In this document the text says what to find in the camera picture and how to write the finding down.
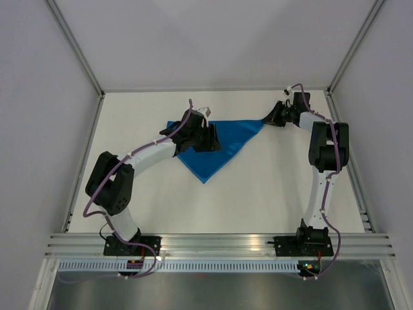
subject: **aluminum rail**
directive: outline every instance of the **aluminum rail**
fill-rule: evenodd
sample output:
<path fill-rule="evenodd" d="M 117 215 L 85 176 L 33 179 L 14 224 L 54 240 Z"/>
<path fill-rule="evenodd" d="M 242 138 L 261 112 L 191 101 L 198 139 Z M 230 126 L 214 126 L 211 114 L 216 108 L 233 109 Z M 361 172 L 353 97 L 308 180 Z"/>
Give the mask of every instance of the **aluminum rail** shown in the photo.
<path fill-rule="evenodd" d="M 162 237 L 160 256 L 173 260 L 290 260 L 276 257 L 274 245 L 269 244 L 275 236 L 294 234 L 146 234 Z M 395 254 L 386 234 L 357 233 L 341 234 L 339 260 L 394 259 Z M 333 248 L 337 236 L 331 236 Z M 103 256 L 105 246 L 98 234 L 59 233 L 51 235 L 45 258 L 98 258 Z"/>

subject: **white wall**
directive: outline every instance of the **white wall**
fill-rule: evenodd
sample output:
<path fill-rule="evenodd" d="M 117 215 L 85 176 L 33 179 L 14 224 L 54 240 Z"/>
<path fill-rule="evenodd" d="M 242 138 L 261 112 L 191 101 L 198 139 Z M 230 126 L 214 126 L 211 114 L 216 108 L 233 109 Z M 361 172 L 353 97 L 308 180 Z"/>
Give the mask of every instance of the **white wall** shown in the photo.
<path fill-rule="evenodd" d="M 374 0 L 57 0 L 106 90 L 327 86 Z"/>
<path fill-rule="evenodd" d="M 387 1 L 334 92 L 380 231 L 413 291 L 413 2 Z"/>
<path fill-rule="evenodd" d="M 0 4 L 0 308 L 26 309 L 97 104 L 42 0 Z"/>

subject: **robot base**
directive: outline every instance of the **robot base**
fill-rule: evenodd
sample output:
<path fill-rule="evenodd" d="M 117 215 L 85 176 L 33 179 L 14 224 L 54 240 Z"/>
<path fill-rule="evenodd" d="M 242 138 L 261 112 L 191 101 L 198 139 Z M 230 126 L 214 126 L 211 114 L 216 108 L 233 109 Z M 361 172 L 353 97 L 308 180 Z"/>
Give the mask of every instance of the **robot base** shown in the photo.
<path fill-rule="evenodd" d="M 274 237 L 274 248 L 278 257 L 333 256 L 333 246 L 328 229 L 307 227 L 303 219 L 295 236 Z"/>
<path fill-rule="evenodd" d="M 154 249 L 156 255 L 161 250 L 161 237 L 159 236 L 140 236 L 138 239 L 131 239 L 130 242 L 139 242 Z M 154 256 L 146 247 L 145 257 Z M 142 248 L 135 245 L 126 245 L 119 241 L 115 236 L 107 236 L 103 256 L 141 256 Z"/>

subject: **blue fabric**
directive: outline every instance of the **blue fabric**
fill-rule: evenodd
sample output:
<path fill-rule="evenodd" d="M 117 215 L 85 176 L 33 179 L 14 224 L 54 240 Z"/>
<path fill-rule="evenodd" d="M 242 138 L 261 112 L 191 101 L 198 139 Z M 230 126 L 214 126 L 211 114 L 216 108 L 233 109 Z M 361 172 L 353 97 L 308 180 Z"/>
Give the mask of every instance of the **blue fabric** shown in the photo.
<path fill-rule="evenodd" d="M 177 157 L 202 183 L 228 163 L 262 128 L 261 120 L 210 121 L 215 124 L 222 150 L 195 153 L 192 147 Z"/>

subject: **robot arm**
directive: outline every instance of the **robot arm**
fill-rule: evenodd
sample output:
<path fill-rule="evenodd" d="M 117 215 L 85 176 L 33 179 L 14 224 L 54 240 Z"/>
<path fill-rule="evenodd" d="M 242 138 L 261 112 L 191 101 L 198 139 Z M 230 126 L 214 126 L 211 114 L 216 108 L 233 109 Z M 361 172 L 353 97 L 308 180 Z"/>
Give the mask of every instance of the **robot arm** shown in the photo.
<path fill-rule="evenodd" d="M 330 125 L 319 114 L 308 111 L 301 92 L 295 92 L 294 99 L 291 93 L 285 92 L 287 99 L 278 101 L 263 121 L 277 127 L 284 127 L 287 122 L 291 122 L 311 133 L 308 161 L 312 166 L 313 180 L 308 207 L 296 236 L 274 239 L 278 248 L 276 253 L 278 256 L 314 256 L 321 251 L 323 256 L 332 256 L 328 225 L 323 219 L 323 213 L 325 216 L 328 214 L 332 191 L 338 178 L 332 135 L 336 135 L 341 170 L 349 158 L 348 124 L 335 123 L 333 133 Z M 304 96 L 309 102 L 310 94 L 304 93 Z"/>
<path fill-rule="evenodd" d="M 133 180 L 143 171 L 160 161 L 172 158 L 193 147 L 196 152 L 220 150 L 216 128 L 208 123 L 209 108 L 186 111 L 191 113 L 185 125 L 172 137 L 162 142 L 146 147 L 135 154 L 129 153 L 129 158 L 122 164 L 114 176 L 109 180 L 94 202 L 105 211 L 117 233 L 122 239 L 136 240 L 141 236 L 139 228 L 133 221 L 128 204 L 132 197 Z M 154 141 L 165 138 L 174 131 L 181 122 L 175 122 L 169 128 L 162 130 Z M 92 196 L 108 172 L 115 167 L 126 155 L 102 153 L 95 164 L 90 179 L 86 185 L 86 193 Z"/>

